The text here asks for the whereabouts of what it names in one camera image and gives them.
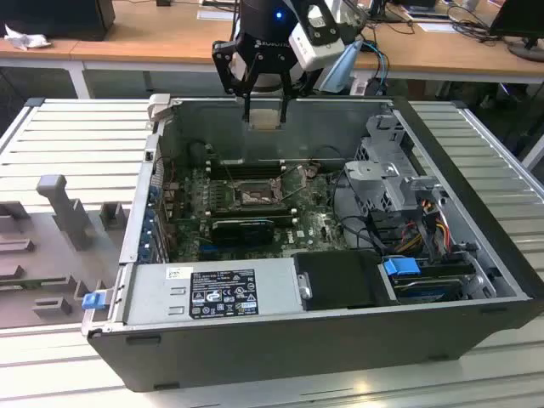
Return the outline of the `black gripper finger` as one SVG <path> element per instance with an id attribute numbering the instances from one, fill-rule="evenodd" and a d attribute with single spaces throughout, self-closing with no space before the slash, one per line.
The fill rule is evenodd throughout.
<path id="1" fill-rule="evenodd" d="M 230 68 L 235 54 L 241 57 L 246 64 L 242 79 L 238 79 Z M 250 119 L 251 93 L 260 75 L 260 53 L 249 49 L 249 42 L 240 41 L 216 41 L 212 44 L 212 60 L 215 64 L 224 91 L 244 100 L 242 119 L 248 122 Z"/>
<path id="2" fill-rule="evenodd" d="M 300 99 L 311 95 L 314 86 L 320 77 L 320 70 L 305 71 L 298 82 L 292 84 L 291 75 L 288 71 L 280 74 L 282 85 L 282 100 L 280 104 L 280 123 L 286 122 L 286 112 L 289 102 L 292 99 Z"/>

